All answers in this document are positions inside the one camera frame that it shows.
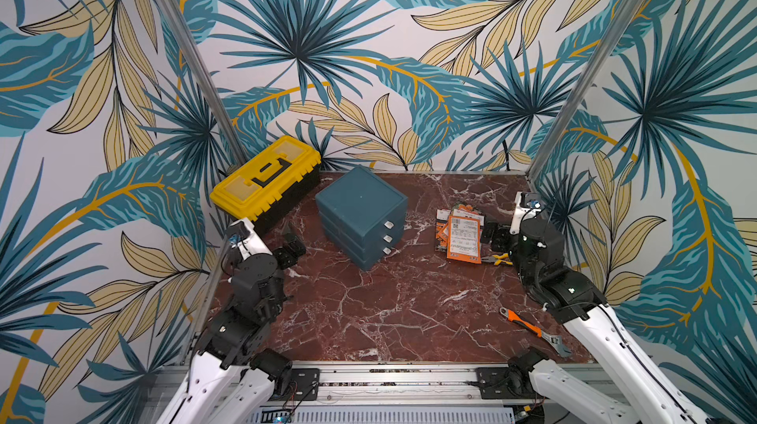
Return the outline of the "teal bottom drawer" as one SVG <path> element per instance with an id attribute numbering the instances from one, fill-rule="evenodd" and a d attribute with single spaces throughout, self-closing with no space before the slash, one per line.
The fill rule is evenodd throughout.
<path id="1" fill-rule="evenodd" d="M 343 236 L 339 232 L 333 232 L 328 229 L 325 229 L 324 232 L 327 238 L 363 272 L 371 270 L 377 262 L 388 256 L 399 243 L 398 239 L 386 242 L 388 236 L 384 236 L 378 239 L 378 243 L 370 242 L 368 246 L 361 247 L 349 237 Z"/>

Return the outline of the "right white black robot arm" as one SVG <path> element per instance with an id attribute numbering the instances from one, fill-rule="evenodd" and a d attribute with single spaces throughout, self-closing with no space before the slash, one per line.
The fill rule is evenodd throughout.
<path id="1" fill-rule="evenodd" d="M 511 359 L 504 382 L 519 398 L 547 398 L 585 423 L 711 423 L 638 345 L 605 296 L 564 262 L 564 238 L 545 218 L 515 218 L 508 258 L 524 290 L 593 355 L 619 402 L 535 348 Z"/>

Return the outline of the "orange white seed bag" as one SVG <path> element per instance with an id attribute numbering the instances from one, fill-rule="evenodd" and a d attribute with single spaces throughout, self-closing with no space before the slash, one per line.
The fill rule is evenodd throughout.
<path id="1" fill-rule="evenodd" d="M 470 213 L 449 217 L 449 238 L 447 239 L 447 258 L 468 264 L 481 264 L 481 216 Z"/>

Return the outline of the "teal three-drawer cabinet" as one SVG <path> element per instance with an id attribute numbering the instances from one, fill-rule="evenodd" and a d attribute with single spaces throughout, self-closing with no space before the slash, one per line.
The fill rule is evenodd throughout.
<path id="1" fill-rule="evenodd" d="M 389 255 L 404 233 L 408 198 L 365 167 L 315 195 L 324 232 L 360 270 Z"/>

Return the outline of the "teal top drawer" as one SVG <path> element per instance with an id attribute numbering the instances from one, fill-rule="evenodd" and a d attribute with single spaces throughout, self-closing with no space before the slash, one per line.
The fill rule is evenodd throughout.
<path id="1" fill-rule="evenodd" d="M 390 223 L 401 224 L 404 228 L 407 204 L 406 199 L 395 203 L 359 199 L 356 203 L 339 203 L 338 205 L 317 201 L 321 216 L 349 225 L 359 233 L 367 233 L 380 224 L 385 224 L 389 229 L 392 229 Z"/>

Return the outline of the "teal drawer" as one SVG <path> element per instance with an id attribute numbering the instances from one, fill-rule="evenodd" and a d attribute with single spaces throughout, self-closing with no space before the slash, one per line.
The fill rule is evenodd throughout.
<path id="1" fill-rule="evenodd" d="M 377 262 L 388 256 L 399 243 L 398 239 L 386 242 L 388 236 L 384 236 L 378 239 L 378 243 L 370 242 L 368 246 L 361 247 L 349 237 L 343 236 L 339 232 L 333 232 L 328 229 L 325 229 L 324 232 L 327 238 L 363 272 L 371 270 Z"/>
<path id="2" fill-rule="evenodd" d="M 321 217 L 321 223 L 326 234 L 337 245 L 361 254 L 392 248 L 399 242 L 404 233 L 401 224 L 390 223 L 392 229 L 386 227 L 385 224 L 380 224 L 371 228 L 367 233 L 359 233 L 349 225 L 325 216 Z"/>
<path id="3" fill-rule="evenodd" d="M 407 204 L 406 199 L 395 203 L 359 199 L 356 203 L 339 203 L 338 205 L 317 201 L 321 216 L 349 225 L 359 233 L 367 233 L 380 224 L 385 224 L 389 229 L 392 229 L 390 223 L 401 224 L 404 228 Z"/>

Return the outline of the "orange flower seed bag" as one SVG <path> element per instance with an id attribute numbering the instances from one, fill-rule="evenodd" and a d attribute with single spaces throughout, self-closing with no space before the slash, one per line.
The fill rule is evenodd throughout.
<path id="1" fill-rule="evenodd" d="M 436 220 L 439 224 L 447 224 L 449 222 L 449 216 L 451 211 L 449 209 L 438 209 L 436 214 Z"/>

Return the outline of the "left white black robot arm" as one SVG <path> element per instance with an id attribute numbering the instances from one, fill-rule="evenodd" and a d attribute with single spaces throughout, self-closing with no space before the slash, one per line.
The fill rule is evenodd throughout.
<path id="1" fill-rule="evenodd" d="M 261 346 L 289 297 L 284 274 L 306 253 L 294 234 L 269 250 L 254 233 L 231 236 L 221 257 L 232 296 L 195 343 L 189 370 L 159 423 L 244 423 L 292 382 L 292 361 Z"/>

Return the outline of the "orange fruit seed bag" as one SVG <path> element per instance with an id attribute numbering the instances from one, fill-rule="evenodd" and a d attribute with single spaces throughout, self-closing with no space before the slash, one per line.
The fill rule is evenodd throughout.
<path id="1" fill-rule="evenodd" d="M 449 223 L 447 220 L 437 220 L 435 249 L 438 252 L 447 252 L 447 248 L 449 248 Z"/>

